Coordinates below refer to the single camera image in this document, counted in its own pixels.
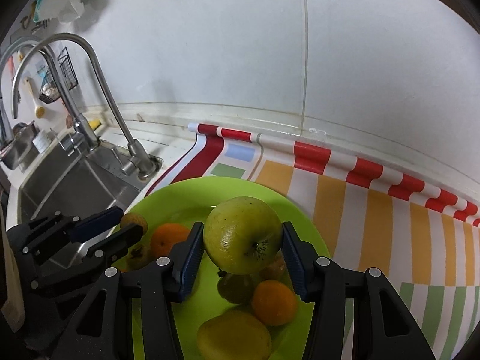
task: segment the black wire rack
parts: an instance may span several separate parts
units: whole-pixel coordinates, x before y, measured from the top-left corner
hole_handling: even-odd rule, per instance
[[[78,79],[75,74],[74,66],[71,64],[70,55],[68,54],[66,47],[62,49],[57,60],[63,77],[65,78],[67,88],[69,91],[71,91],[78,85]],[[42,80],[42,86],[38,98],[45,104],[53,103],[60,98],[60,92],[55,84],[55,81],[53,80],[50,69],[45,73],[45,76]]]

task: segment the red and white striped border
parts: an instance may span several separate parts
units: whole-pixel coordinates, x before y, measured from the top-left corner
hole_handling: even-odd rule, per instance
[[[257,133],[208,124],[190,123],[188,127],[190,131],[197,133],[198,144],[196,143],[172,166],[150,188],[147,195],[164,184],[201,177],[222,151],[225,144],[222,138],[256,143],[260,136]],[[384,192],[392,197],[453,216],[473,226],[480,225],[480,212],[476,204],[406,173],[309,143],[267,135],[261,135],[260,142],[264,147],[294,155],[295,168]]]

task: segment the faucet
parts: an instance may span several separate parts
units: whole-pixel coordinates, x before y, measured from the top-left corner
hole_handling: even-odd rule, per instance
[[[124,173],[131,174],[131,172],[135,168],[137,168],[139,171],[139,176],[141,178],[147,179],[148,177],[150,177],[157,170],[157,164],[150,159],[145,148],[137,139],[134,139],[133,135],[128,129],[127,124],[125,123],[125,120],[123,119],[123,116],[120,113],[120,110],[118,109],[117,104],[115,103],[115,100],[113,99],[113,95],[110,91],[107,81],[105,80],[105,76],[100,67],[100,63],[98,61],[97,55],[95,54],[95,51],[93,50],[93,47],[81,36],[71,34],[71,33],[58,33],[58,34],[51,35],[45,40],[42,40],[41,42],[39,42],[23,58],[20,66],[18,66],[17,72],[15,73],[15,77],[13,79],[13,90],[11,93],[11,107],[12,107],[13,118],[16,119],[18,117],[18,101],[19,101],[18,85],[19,85],[22,72],[23,70],[25,70],[25,66],[27,65],[28,61],[31,59],[32,55],[35,52],[40,51],[43,47],[47,47],[50,43],[56,42],[56,41],[74,42],[78,44],[87,53],[88,58],[92,63],[92,67],[97,77],[98,83],[102,88],[103,95],[105,96],[106,101],[109,104],[110,109],[123,132],[123,135],[125,135],[125,138],[128,141],[127,147],[130,153],[130,158],[127,164],[122,164],[122,169]],[[54,63],[56,68],[54,70],[56,70],[56,73],[58,73],[60,69],[56,59]],[[90,125],[88,124],[88,121],[86,120],[85,116],[83,116],[83,114],[78,110],[76,104],[74,103],[68,89],[66,88],[63,76],[59,78],[58,81],[57,81],[57,78],[59,77],[56,77],[55,75],[53,75],[53,79],[55,83],[60,83],[61,87],[65,86],[65,88],[62,88],[62,89],[66,90],[66,93],[65,93],[66,96],[65,97],[62,96],[62,98],[65,103],[65,106],[67,107],[67,110],[70,112],[71,116],[73,117],[73,120],[75,121],[74,128],[76,133],[74,134],[73,137],[70,137],[71,144],[69,145],[69,147],[72,147],[72,146],[75,147],[75,145],[78,145],[78,143],[82,140],[82,137],[79,134],[82,134],[84,135],[84,138],[86,138],[86,141],[89,144],[90,148],[94,149],[98,145],[97,137],[93,133],[92,128],[90,128]],[[63,90],[61,90],[60,87],[58,88],[58,90],[62,95]],[[93,138],[90,136],[90,133],[95,137],[94,142],[93,142]]]
[[[0,58],[0,76],[5,68],[7,60],[18,50],[22,48],[32,48],[38,43],[40,43],[41,39],[36,36],[25,36],[20,39],[17,39],[13,42],[10,46],[7,47],[5,52],[3,53],[2,57]],[[55,57],[53,50],[46,46],[42,47],[40,53],[46,60],[52,74],[58,73],[55,66]],[[5,111],[3,97],[2,97],[2,90],[0,88],[0,148],[6,147],[12,140],[14,139],[14,133],[12,131],[10,122],[7,117],[7,113]]]

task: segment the sink basin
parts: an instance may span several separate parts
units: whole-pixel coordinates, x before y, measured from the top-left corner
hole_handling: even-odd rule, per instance
[[[147,181],[136,173],[126,176],[112,151],[103,142],[92,152],[76,150],[68,154],[54,147],[19,191],[22,222],[60,211],[63,215],[85,219],[113,205],[125,210]],[[118,154],[121,161],[126,157]],[[71,243],[57,252],[41,269],[44,275],[80,263],[88,248],[108,235],[108,230],[86,243]]]

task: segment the plate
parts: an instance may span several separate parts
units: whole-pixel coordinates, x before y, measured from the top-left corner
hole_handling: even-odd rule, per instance
[[[329,256],[327,247],[313,223],[287,198],[251,181],[237,178],[207,176],[192,178],[166,186],[136,204],[130,212],[143,215],[148,232],[141,243],[148,245],[154,230],[164,223],[180,223],[188,228],[194,222],[205,222],[208,214],[219,203],[237,196],[250,196],[270,205],[282,222],[290,221],[301,240],[310,242],[320,256]],[[125,268],[120,259],[117,268]],[[205,321],[222,314],[234,305],[222,299],[217,292],[218,268],[204,253],[195,280],[192,295],[182,304],[173,303],[172,310],[185,360],[202,360],[196,345],[197,330]],[[273,353],[270,360],[300,360],[310,328],[314,304],[298,299],[298,313],[285,326],[269,328]],[[141,329],[140,300],[132,304],[132,331],[135,360],[145,359]]]

